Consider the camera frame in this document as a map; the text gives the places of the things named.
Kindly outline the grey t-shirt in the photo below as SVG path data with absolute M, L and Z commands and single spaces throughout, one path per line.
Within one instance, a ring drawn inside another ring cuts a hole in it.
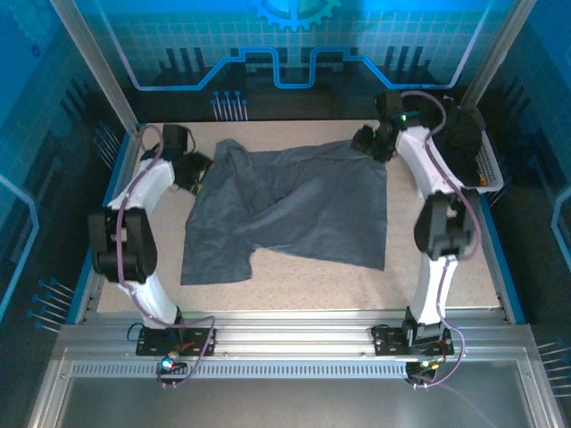
M 349 142 L 249 152 L 217 144 L 186 221 L 180 283 L 252 277 L 259 248 L 385 268 L 387 171 Z

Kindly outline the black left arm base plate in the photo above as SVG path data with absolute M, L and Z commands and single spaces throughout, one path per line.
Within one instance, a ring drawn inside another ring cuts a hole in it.
M 151 329 L 143 327 L 138 334 L 135 353 L 137 356 L 159 357 L 171 352 L 183 357 L 198 357 L 207 342 L 209 328 L 167 328 Z M 217 330 L 211 333 L 204 355 L 210 357 L 214 353 Z

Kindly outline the pile of black clothes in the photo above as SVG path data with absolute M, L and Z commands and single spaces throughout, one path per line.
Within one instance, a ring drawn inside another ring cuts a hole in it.
M 469 113 L 455 105 L 447 111 L 445 142 L 446 162 L 456 178 L 465 186 L 485 183 L 476 162 L 482 148 L 481 129 Z

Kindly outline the grey metal sheet shelf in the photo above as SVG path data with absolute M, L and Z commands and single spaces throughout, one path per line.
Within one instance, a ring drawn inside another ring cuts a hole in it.
M 55 360 L 23 428 L 571 428 L 535 360 L 464 362 L 433 388 L 404 379 L 71 378 Z

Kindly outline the aluminium frame post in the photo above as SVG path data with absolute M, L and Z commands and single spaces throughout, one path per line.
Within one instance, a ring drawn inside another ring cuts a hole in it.
M 103 94 L 130 136 L 139 135 L 139 122 L 118 80 L 74 0 L 49 0 L 78 48 Z
M 475 77 L 461 99 L 460 106 L 475 108 L 483 97 L 499 67 L 505 61 L 519 32 L 533 10 L 537 0 L 514 0 L 501 28 L 484 57 Z

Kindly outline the white plastic basket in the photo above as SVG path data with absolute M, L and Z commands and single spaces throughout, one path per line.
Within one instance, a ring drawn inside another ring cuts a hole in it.
M 449 96 L 445 96 L 444 101 L 446 103 L 447 111 L 452 107 L 452 105 L 460 107 L 463 111 L 466 111 L 473 117 L 478 127 L 481 129 L 482 148 L 476 156 L 476 162 L 480 174 L 485 179 L 485 183 L 477 187 L 466 186 L 466 188 L 475 188 L 480 194 L 496 193 L 500 191 L 504 186 L 504 178 L 501 174 L 499 162 L 492 147 L 490 137 L 488 136 L 487 127 L 481 112 L 477 107 L 461 107 L 459 102 Z

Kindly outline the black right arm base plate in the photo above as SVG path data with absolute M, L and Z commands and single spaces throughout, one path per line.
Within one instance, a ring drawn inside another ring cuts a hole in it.
M 435 330 L 381 324 L 370 328 L 375 354 L 380 356 L 453 356 L 455 353 L 448 328 Z

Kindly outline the aluminium table rail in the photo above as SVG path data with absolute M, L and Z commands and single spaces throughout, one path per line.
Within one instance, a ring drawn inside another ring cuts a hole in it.
M 529 325 L 507 321 L 501 309 L 449 309 L 447 320 L 465 335 L 467 361 L 532 357 L 537 350 Z M 356 360 L 375 356 L 370 330 L 400 326 L 401 310 L 265 310 L 215 313 L 217 360 Z M 135 356 L 127 329 L 134 312 L 95 313 L 61 328 L 53 357 L 126 360 Z

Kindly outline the small board with lit LEDs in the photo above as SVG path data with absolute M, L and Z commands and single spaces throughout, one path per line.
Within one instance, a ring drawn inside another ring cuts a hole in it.
M 186 363 L 179 360 L 179 354 L 176 351 L 172 351 L 161 359 L 161 362 L 158 364 L 157 374 L 160 376 L 175 375 L 181 373 L 185 368 Z
M 436 377 L 437 369 L 441 362 L 438 360 L 420 360 L 416 362 L 406 363 L 406 375 L 408 379 L 416 382 L 433 382 Z

